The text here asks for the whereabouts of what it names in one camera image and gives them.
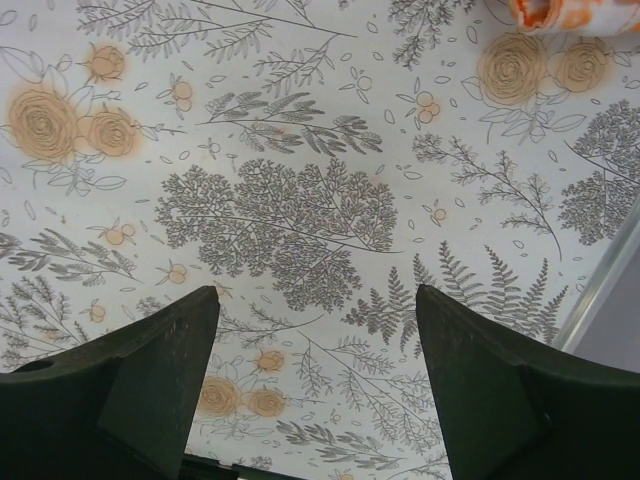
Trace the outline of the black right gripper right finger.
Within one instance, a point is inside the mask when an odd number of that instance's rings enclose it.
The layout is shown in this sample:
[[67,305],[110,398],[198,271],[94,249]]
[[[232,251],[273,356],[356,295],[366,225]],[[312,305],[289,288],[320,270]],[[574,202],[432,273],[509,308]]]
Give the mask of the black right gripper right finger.
[[638,478],[638,374],[556,350],[433,286],[419,286],[416,319],[453,478]]

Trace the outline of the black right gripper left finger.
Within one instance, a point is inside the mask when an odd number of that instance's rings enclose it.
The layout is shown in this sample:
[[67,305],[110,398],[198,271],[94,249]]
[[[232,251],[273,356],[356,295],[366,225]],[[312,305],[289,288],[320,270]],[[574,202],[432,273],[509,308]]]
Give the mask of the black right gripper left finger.
[[2,478],[178,478],[219,311],[215,287],[200,287],[2,374]]

